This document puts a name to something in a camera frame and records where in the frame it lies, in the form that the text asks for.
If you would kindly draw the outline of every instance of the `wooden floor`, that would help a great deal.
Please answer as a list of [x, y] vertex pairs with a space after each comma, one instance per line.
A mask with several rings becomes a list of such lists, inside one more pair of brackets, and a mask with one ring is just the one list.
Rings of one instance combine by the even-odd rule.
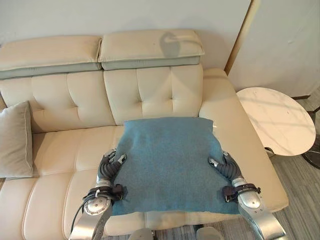
[[[320, 104], [320, 88], [308, 99], [298, 100], [307, 111]], [[316, 116], [316, 131], [320, 134], [320, 112]], [[301, 155], [273, 156], [271, 162], [287, 193], [289, 206], [275, 216], [288, 234], [289, 240], [320, 240], [320, 170]], [[249, 225], [242, 219], [207, 224], [217, 229], [225, 240], [254, 240]], [[193, 226], [156, 231], [158, 240], [196, 240]], [[109, 237], [127, 240], [129, 236]]]

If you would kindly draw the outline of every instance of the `side table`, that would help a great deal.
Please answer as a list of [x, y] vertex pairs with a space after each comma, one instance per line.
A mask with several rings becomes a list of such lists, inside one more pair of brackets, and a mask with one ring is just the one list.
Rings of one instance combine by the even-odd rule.
[[291, 97], [264, 87], [237, 92], [263, 146], [276, 155], [295, 156], [315, 142], [316, 128], [307, 111]]

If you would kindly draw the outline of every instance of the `black strap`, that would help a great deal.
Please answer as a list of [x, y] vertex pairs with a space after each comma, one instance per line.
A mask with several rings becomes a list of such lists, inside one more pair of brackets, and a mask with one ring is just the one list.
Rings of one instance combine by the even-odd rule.
[[256, 187], [253, 183], [247, 183], [247, 184], [239, 185], [237, 187], [224, 186], [222, 188], [223, 197], [227, 203], [229, 202], [237, 203], [238, 196], [246, 192], [257, 192], [258, 194], [260, 194], [261, 188]]
[[86, 196], [82, 199], [86, 201], [95, 197], [110, 198], [112, 204], [116, 201], [122, 200], [125, 195], [124, 187], [121, 184], [116, 184], [114, 187], [99, 186], [91, 188]]

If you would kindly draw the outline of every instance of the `white wall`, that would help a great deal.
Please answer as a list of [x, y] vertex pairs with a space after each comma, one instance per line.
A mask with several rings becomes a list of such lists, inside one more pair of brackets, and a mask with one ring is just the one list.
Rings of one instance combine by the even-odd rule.
[[262, 0], [229, 77], [291, 97], [320, 85], [320, 1]]
[[0, 44], [53, 35], [196, 29], [203, 66], [224, 68], [250, 0], [0, 0]]

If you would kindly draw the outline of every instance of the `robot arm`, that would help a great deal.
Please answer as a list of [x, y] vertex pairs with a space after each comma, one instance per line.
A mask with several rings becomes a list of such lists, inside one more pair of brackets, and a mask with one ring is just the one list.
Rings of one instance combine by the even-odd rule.
[[238, 203], [240, 214], [253, 228], [257, 239], [287, 239], [285, 230], [266, 208], [262, 196], [259, 195], [260, 188], [246, 182], [236, 161], [227, 152], [224, 151], [223, 156], [225, 164], [221, 164], [212, 158], [209, 158], [208, 162], [231, 181], [232, 186], [225, 186], [222, 189], [225, 201]]
[[[111, 149], [103, 155], [95, 187], [83, 198], [83, 203], [74, 216], [69, 240], [100, 240], [103, 236], [105, 224], [112, 215], [113, 203], [121, 200], [124, 195], [123, 187], [120, 184], [113, 186], [113, 180], [126, 160], [126, 155], [115, 160], [115, 154], [116, 150]], [[81, 209], [82, 216], [74, 226]]]

